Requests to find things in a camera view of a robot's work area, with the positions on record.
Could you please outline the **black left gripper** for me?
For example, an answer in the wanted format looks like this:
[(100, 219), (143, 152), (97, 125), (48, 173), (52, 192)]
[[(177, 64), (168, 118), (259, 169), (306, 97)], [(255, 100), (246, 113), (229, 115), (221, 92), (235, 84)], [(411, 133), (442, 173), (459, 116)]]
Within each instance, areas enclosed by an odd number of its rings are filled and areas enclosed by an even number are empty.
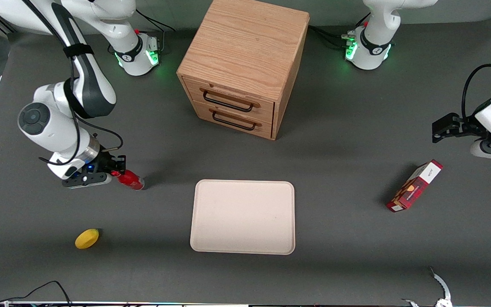
[(466, 119), (460, 119), (457, 113), (448, 113), (432, 123), (432, 143), (453, 137), (477, 136), (480, 139), (488, 139), (489, 131), (486, 130), (475, 116), (469, 116), (469, 124)]

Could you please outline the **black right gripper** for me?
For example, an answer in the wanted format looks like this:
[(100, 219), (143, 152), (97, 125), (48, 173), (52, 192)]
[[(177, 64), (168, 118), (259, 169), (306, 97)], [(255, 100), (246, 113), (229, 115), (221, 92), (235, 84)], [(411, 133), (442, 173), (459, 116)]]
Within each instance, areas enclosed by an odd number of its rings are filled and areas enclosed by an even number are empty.
[(108, 165), (109, 160), (108, 152), (99, 152), (98, 156), (90, 163), (85, 164), (82, 167), (82, 174), (96, 174), (105, 173), (107, 176), (111, 176), (111, 172), (125, 172), (126, 170), (126, 156), (111, 156), (111, 165)]

